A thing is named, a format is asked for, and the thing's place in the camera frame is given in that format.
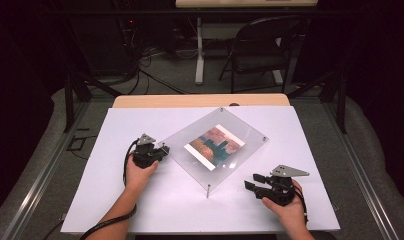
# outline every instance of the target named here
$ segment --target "black chair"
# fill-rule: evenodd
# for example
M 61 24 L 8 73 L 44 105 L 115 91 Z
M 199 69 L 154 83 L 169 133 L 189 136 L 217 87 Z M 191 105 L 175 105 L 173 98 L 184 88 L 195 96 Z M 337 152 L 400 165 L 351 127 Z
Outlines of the black chair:
M 250 74 L 285 70 L 281 92 L 284 92 L 292 54 L 292 43 L 306 27 L 306 20 L 295 16 L 281 16 L 254 20 L 227 41 L 228 58 L 224 72 L 231 71 L 231 93 L 276 87 L 275 84 L 236 91 L 235 73 Z

